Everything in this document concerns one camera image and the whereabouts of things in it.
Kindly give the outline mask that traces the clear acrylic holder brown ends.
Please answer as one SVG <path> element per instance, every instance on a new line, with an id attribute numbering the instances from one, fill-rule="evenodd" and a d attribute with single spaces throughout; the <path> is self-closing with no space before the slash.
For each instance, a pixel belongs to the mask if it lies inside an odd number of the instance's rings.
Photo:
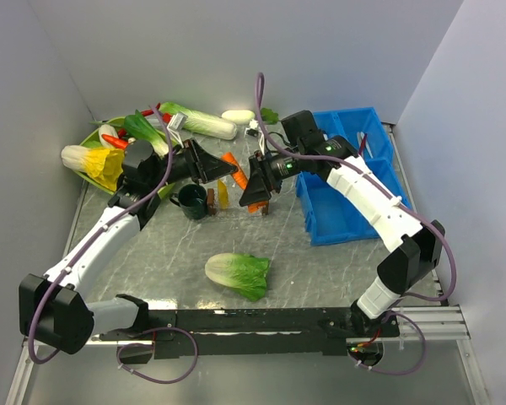
<path id="1" fill-rule="evenodd" d="M 207 189 L 207 208 L 208 214 L 213 216 L 218 210 L 221 210 L 218 205 L 218 190 L 215 191 L 213 188 Z"/>

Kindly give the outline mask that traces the dark green mug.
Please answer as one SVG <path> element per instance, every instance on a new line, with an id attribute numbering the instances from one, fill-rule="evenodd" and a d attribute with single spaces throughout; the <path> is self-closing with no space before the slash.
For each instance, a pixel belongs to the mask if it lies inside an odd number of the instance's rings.
<path id="1" fill-rule="evenodd" d="M 178 192 L 170 195 L 170 201 L 179 207 L 191 220 L 200 220 L 208 216 L 207 191 L 203 186 L 187 184 Z"/>

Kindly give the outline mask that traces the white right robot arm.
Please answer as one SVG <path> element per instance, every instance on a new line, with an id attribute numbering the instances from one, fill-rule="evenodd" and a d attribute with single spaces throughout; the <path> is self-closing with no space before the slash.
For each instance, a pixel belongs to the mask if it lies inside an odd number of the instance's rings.
<path id="1" fill-rule="evenodd" d="M 276 144 L 275 154 L 267 148 L 272 140 L 265 125 L 257 124 L 260 149 L 249 158 L 250 177 L 240 205 L 265 202 L 280 191 L 283 180 L 309 172 L 358 210 L 389 252 L 345 321 L 357 334 L 370 336 L 388 310 L 437 266 L 444 231 L 439 224 L 418 219 L 379 181 L 353 145 L 341 135 L 324 134 L 310 111 L 295 113 L 282 124 L 288 146 Z"/>

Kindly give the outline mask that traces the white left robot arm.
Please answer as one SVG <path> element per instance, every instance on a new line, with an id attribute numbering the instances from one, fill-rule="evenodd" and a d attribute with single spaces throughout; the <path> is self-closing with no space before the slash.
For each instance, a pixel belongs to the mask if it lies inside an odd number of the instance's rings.
<path id="1" fill-rule="evenodd" d="M 126 147 L 121 168 L 117 190 L 96 225 L 44 275 L 29 274 L 20 283 L 19 328 L 29 344 L 39 341 L 75 354 L 93 335 L 122 330 L 131 339 L 145 336 L 147 302 L 119 294 L 88 304 L 85 297 L 115 254 L 153 217 L 160 188 L 185 179 L 206 184 L 237 170 L 193 139 L 164 157 L 138 140 Z"/>

